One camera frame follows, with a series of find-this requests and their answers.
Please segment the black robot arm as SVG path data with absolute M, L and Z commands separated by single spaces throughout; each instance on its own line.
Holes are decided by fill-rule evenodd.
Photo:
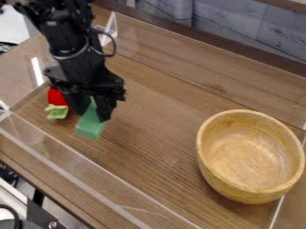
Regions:
M 78 115 L 94 103 L 97 120 L 104 122 L 125 99 L 125 89 L 124 80 L 105 66 L 113 55 L 104 52 L 98 40 L 108 33 L 92 27 L 93 1 L 0 0 L 28 18 L 48 42 L 56 61 L 44 69 L 50 87 Z

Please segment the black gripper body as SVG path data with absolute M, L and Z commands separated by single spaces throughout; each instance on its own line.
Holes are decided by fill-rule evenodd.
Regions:
M 125 100 L 124 80 L 106 68 L 108 55 L 100 50 L 52 50 L 50 57 L 57 64 L 46 67 L 44 74 L 66 102 L 86 101 L 90 97 Z

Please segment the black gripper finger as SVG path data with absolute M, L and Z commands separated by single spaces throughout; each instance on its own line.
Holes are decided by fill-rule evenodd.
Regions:
M 117 101 L 114 98 L 105 96 L 94 96 L 96 102 L 96 115 L 100 122 L 104 122 L 110 119 L 110 114 L 116 108 Z
M 82 115 L 90 104 L 90 97 L 82 92 L 68 91 L 64 99 L 77 115 Z

